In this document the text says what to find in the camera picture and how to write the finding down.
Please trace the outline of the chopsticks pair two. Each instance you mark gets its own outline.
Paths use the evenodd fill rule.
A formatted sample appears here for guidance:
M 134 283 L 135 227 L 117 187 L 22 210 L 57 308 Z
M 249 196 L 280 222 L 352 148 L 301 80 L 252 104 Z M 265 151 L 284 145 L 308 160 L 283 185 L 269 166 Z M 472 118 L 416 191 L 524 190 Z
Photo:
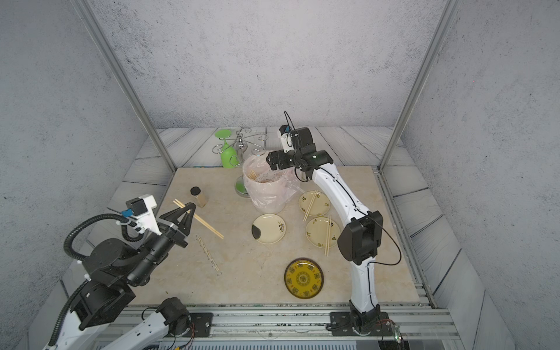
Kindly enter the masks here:
M 173 203 L 176 204 L 179 208 L 185 208 L 186 207 L 185 204 L 183 204 L 181 201 L 178 201 L 177 199 L 174 199 Z M 218 236 L 221 239 L 224 239 L 223 234 L 221 234 L 218 230 L 216 230 L 214 227 L 212 227 L 210 224 L 208 224 L 207 221 L 202 219 L 199 215 L 194 214 L 194 218 L 199 223 L 201 223 L 204 227 L 206 227 L 208 230 L 210 230 L 212 233 L 214 233 L 216 236 Z

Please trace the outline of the chopsticks pair one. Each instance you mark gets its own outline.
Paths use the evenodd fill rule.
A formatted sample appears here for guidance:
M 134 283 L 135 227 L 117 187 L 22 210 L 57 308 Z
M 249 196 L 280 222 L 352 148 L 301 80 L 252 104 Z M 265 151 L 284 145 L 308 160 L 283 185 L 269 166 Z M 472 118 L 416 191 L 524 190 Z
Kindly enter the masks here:
M 217 272 L 218 275 L 221 275 L 222 271 L 221 271 L 219 265 L 217 265 L 213 256 L 211 255 L 211 252 L 207 248 L 207 245 L 205 244 L 204 240 L 199 235 L 196 235 L 195 238 L 198 241 L 198 243 L 199 243 L 201 249 L 203 250 L 204 254 L 206 255 L 208 261 L 211 263 L 212 268 L 214 268 L 214 270 Z

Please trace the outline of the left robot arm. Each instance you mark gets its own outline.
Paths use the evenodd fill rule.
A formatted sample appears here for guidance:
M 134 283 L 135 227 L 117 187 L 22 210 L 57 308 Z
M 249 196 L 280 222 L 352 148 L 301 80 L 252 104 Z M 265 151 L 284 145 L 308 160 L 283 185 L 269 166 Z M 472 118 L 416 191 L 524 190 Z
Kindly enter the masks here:
M 152 195 L 133 198 L 120 214 L 99 214 L 80 223 L 66 237 L 64 252 L 86 271 L 84 282 L 64 304 L 47 349 L 87 349 L 136 297 L 174 246 L 185 248 L 197 206 L 185 204 L 156 217 Z M 74 250 L 74 239 L 94 223 L 110 220 L 122 239 L 106 239 L 90 255 Z

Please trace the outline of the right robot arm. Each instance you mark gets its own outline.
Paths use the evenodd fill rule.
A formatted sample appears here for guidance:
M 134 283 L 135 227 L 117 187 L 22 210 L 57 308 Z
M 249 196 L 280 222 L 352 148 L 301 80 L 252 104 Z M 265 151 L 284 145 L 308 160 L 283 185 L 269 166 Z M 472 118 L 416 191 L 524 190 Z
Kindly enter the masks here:
M 381 310 L 375 288 L 374 268 L 382 236 L 387 234 L 383 216 L 370 211 L 350 190 L 334 160 L 318 150 L 309 128 L 296 128 L 290 115 L 279 128 L 282 149 L 270 152 L 266 162 L 273 171 L 291 170 L 300 182 L 312 181 L 328 197 L 344 224 L 338 237 L 339 252 L 351 264 L 351 299 L 348 327 L 360 336 L 393 335 L 400 341 L 396 324 Z

